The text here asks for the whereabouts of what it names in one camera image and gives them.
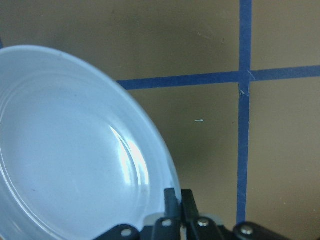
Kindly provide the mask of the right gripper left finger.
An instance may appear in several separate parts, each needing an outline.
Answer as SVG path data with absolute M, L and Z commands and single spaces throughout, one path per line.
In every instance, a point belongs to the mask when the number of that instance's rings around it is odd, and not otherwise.
M 174 188 L 164 190 L 164 216 L 141 231 L 129 224 L 119 224 L 99 238 L 101 240 L 179 240 L 181 238 L 181 208 Z

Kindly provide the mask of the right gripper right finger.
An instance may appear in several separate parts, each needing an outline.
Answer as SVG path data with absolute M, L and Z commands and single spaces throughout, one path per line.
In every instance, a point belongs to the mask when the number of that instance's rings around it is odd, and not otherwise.
M 253 222 L 241 222 L 227 229 L 198 211 L 192 190 L 181 190 L 182 223 L 188 240 L 286 240 L 279 233 Z

